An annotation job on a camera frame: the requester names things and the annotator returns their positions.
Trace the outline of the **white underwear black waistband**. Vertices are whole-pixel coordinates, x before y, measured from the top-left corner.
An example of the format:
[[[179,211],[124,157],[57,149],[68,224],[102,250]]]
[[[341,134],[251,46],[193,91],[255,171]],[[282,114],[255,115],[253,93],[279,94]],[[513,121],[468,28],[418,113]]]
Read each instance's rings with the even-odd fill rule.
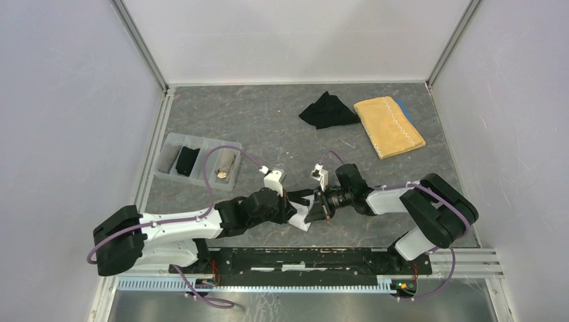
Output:
[[[282,220],[301,231],[307,232],[310,223],[305,220],[314,205],[313,189],[283,191]]]

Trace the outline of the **black underwear beige waistband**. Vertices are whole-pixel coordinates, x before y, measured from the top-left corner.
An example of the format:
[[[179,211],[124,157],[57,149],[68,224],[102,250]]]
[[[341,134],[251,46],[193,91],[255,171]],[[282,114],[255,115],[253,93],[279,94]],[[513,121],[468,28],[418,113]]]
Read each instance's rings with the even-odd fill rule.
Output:
[[[175,168],[177,174],[182,176],[190,176],[200,151],[200,148],[192,149],[187,146],[183,146],[176,162]]]

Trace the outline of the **clear plastic organizer box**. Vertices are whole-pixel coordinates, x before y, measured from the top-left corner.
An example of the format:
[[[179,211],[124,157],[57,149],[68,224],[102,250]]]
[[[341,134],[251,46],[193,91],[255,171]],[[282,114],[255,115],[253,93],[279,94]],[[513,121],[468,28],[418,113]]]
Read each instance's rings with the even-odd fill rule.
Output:
[[[192,149],[200,148],[201,151],[199,152],[199,156],[195,162],[193,171],[190,176],[182,176],[177,174],[175,167],[178,158],[176,159],[176,162],[174,163],[174,166],[172,167],[169,174],[159,173],[156,170],[156,163],[159,155],[156,157],[152,166],[152,173],[154,176],[162,180],[181,182],[197,186],[205,186],[205,183],[208,182],[210,187],[213,189],[221,191],[233,190],[238,175],[239,164],[242,160],[242,154],[239,151],[239,149],[242,148],[242,145],[240,143],[198,136],[189,136],[180,133],[169,133],[166,136],[163,145],[164,144],[181,145],[182,147],[187,146]],[[236,155],[236,161],[228,181],[218,179],[215,174],[219,153],[222,149],[225,148],[232,149]]]

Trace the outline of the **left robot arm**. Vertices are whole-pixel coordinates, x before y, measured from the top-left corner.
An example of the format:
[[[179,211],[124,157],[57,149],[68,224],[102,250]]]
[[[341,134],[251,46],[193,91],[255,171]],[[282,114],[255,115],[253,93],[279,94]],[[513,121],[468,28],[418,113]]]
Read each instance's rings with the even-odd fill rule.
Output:
[[[135,205],[127,205],[94,228],[95,246],[87,260],[96,265],[99,276],[153,264],[173,264],[203,273],[211,264],[206,252],[208,239],[242,235],[265,222],[288,223],[309,204],[290,201],[286,192],[262,188],[248,197],[187,213],[141,213]]]

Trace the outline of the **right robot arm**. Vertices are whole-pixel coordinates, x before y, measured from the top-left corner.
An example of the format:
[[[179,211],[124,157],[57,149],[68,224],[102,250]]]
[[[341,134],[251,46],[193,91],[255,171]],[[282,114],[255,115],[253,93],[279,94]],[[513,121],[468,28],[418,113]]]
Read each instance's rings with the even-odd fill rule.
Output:
[[[367,216],[408,213],[415,227],[391,246],[389,268],[404,274],[420,255],[448,249],[469,234],[479,218],[476,207],[441,176],[430,173],[421,180],[393,186],[370,186],[355,164],[336,169],[339,184],[328,183],[327,172],[316,164],[311,176],[319,186],[302,196],[296,206],[298,227],[307,230],[314,221],[330,220],[339,208],[352,207]]]

